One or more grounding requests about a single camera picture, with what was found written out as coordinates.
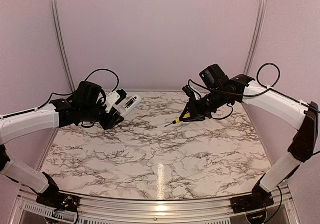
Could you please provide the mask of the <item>yellow handled screwdriver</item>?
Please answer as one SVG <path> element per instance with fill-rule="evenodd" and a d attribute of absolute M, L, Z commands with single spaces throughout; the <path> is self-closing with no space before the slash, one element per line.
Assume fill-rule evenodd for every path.
<path fill-rule="evenodd" d="M 173 124 L 178 124 L 178 123 L 182 122 L 184 119 L 189 118 L 190 116 L 191 116 L 190 113 L 186 113 L 185 115 L 183 115 L 182 118 L 176 118 L 172 122 L 166 124 L 165 127 L 168 127 L 169 125 L 173 125 Z"/>

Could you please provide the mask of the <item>battery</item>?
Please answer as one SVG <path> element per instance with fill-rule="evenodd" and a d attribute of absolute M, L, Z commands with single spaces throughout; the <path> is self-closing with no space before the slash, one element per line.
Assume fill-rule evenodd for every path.
<path fill-rule="evenodd" d="M 133 106 L 137 101 L 137 97 L 132 97 L 125 105 L 125 109 L 129 109 L 131 106 Z"/>

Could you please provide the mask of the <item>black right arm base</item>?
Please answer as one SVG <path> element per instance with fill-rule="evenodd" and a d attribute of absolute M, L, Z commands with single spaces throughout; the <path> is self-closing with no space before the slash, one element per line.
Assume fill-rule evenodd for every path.
<path fill-rule="evenodd" d="M 272 206 L 275 203 L 271 193 L 262 192 L 233 197 L 230 202 L 234 213 L 266 208 L 267 206 Z"/>

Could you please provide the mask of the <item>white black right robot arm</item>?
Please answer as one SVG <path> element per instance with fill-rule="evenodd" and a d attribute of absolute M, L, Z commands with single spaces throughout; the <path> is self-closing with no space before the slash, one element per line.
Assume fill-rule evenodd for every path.
<path fill-rule="evenodd" d="M 189 101 L 173 123 L 211 119 L 220 107 L 239 102 L 267 111 L 297 130 L 287 152 L 261 177 L 248 196 L 247 203 L 252 208 L 258 208 L 267 200 L 267 194 L 292 176 L 301 163 L 315 155 L 319 106 L 314 102 L 305 103 L 289 97 L 275 90 L 272 85 L 263 85 L 258 78 L 245 74 L 229 78 L 218 64 L 208 66 L 199 75 L 204 82 L 202 88 L 209 93 L 201 96 L 189 84 L 184 86 L 183 91 Z"/>

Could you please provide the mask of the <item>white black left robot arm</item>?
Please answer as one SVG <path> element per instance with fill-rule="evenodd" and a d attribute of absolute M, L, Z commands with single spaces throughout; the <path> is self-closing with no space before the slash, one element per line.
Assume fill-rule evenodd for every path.
<path fill-rule="evenodd" d="M 39 196 L 58 207 L 63 203 L 63 195 L 53 178 L 37 171 L 26 163 L 11 158 L 5 144 L 16 138 L 50 128 L 81 125 L 90 128 L 95 123 L 105 129 L 112 129 L 124 120 L 116 109 L 127 97 L 122 90 L 105 93 L 101 86 L 82 81 L 78 89 L 67 99 L 49 100 L 46 104 L 0 118 L 0 173 L 15 182 L 31 188 Z"/>

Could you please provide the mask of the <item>white remote control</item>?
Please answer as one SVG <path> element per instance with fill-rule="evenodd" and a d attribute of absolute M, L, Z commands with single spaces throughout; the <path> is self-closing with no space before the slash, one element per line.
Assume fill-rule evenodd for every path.
<path fill-rule="evenodd" d="M 130 97 L 124 104 L 118 108 L 118 112 L 122 117 L 126 117 L 130 112 L 132 112 L 140 103 L 142 99 L 139 95 L 134 95 Z"/>

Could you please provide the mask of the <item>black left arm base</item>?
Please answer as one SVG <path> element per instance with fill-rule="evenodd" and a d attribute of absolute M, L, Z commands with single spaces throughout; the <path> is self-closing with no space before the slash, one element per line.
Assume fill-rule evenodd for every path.
<path fill-rule="evenodd" d="M 80 197 L 72 194 L 58 193 L 53 197 L 38 196 L 37 203 L 53 207 L 57 210 L 76 212 L 78 210 Z"/>

